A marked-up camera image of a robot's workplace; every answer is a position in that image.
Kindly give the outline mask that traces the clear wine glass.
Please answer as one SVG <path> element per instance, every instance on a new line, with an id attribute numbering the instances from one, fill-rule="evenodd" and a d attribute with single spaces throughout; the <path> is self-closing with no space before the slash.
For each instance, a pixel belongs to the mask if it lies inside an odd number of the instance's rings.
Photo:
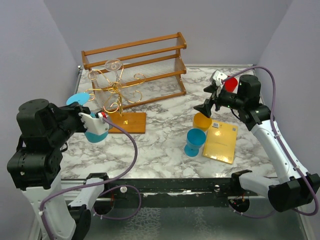
<path id="1" fill-rule="evenodd" d="M 89 102 L 96 101 L 101 110 L 105 110 L 106 95 L 105 92 L 99 87 L 98 80 L 105 79 L 105 75 L 99 69 L 90 70 L 87 74 L 88 79 L 91 81 L 92 88 L 86 91 L 90 95 Z"/>
<path id="2" fill-rule="evenodd" d="M 120 82 L 121 78 L 122 78 L 122 74 L 124 71 L 124 65 L 123 63 L 117 59 L 117 58 L 113 58 L 113 59 L 109 59 L 105 62 L 104 65 L 105 69 L 109 72 L 113 72 L 116 76 L 116 82 Z"/>

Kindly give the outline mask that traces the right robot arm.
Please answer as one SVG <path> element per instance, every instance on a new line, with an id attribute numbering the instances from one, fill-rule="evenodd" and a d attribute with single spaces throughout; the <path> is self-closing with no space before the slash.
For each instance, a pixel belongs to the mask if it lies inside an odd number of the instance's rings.
<path id="1" fill-rule="evenodd" d="M 217 111 L 221 107 L 238 111 L 240 121 L 261 143 L 277 175 L 274 181 L 255 175 L 251 170 L 235 172 L 230 178 L 230 191 L 236 196 L 252 191 L 267 198 L 278 212 L 294 210 L 314 201 L 320 177 L 316 173 L 310 174 L 296 158 L 282 137 L 271 110 L 260 102 L 259 79 L 251 74 L 240 76 L 237 92 L 233 93 L 227 91 L 223 83 L 227 77 L 218 70 L 211 75 L 211 84 L 204 88 L 211 96 L 195 106 L 195 110 L 206 117 L 212 115 L 213 106 Z"/>

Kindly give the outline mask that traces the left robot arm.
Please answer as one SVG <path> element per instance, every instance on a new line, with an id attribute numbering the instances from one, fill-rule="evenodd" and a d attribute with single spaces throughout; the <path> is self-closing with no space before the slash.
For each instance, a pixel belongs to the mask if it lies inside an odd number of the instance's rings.
<path id="1" fill-rule="evenodd" d="M 21 136 L 7 170 L 31 204 L 45 240 L 84 239 L 97 198 L 110 193 L 108 175 L 91 173 L 73 202 L 66 203 L 61 194 L 62 146 L 73 134 L 87 131 L 82 117 L 90 114 L 78 101 L 58 107 L 42 98 L 18 109 Z"/>

